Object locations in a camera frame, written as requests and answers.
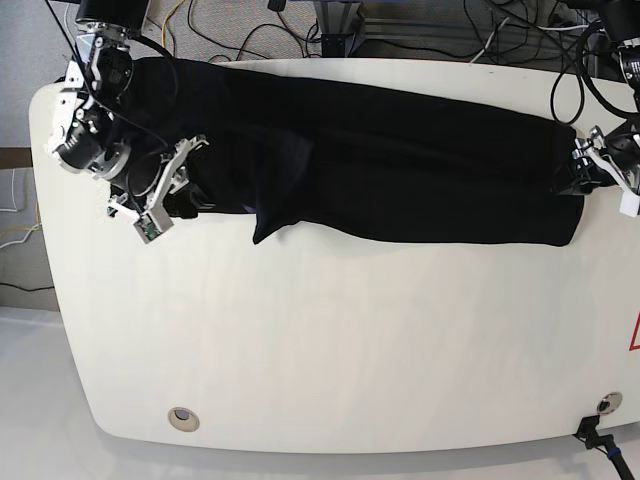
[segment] white table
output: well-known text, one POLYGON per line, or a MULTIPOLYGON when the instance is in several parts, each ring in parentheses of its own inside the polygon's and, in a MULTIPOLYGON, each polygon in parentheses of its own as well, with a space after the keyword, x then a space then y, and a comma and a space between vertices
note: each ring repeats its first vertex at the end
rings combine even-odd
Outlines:
MULTIPOLYGON (((555 79, 403 60, 237 67, 541 116, 555 79)), ((625 86, 599 85, 631 107, 625 86)), ((33 100, 33 161, 65 327, 107 432, 272 452, 466 448, 571 434, 613 391, 625 401, 603 425, 640 420, 640 351, 629 351, 640 221, 617 213, 616 189, 588 199, 565 248, 384 244, 309 224, 254 247, 253 218, 222 215, 178 221, 145 246, 106 217, 106 184, 68 174, 40 148, 58 88, 33 100), (194 411, 200 428, 174 429, 174 407, 194 411)), ((575 103, 571 79, 560 114, 575 103)), ((578 128, 618 123, 589 97, 578 128)))

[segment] black pants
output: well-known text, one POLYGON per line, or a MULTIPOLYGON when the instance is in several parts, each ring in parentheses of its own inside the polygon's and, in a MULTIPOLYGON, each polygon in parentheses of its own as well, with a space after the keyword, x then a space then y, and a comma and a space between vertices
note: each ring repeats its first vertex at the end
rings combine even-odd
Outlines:
MULTIPOLYGON (((299 221, 386 242, 568 244, 581 197, 556 196, 575 132, 495 107, 177 61, 172 141, 203 133, 189 174, 253 241, 299 221)), ((132 112, 169 108, 165 60, 136 64, 132 112)))

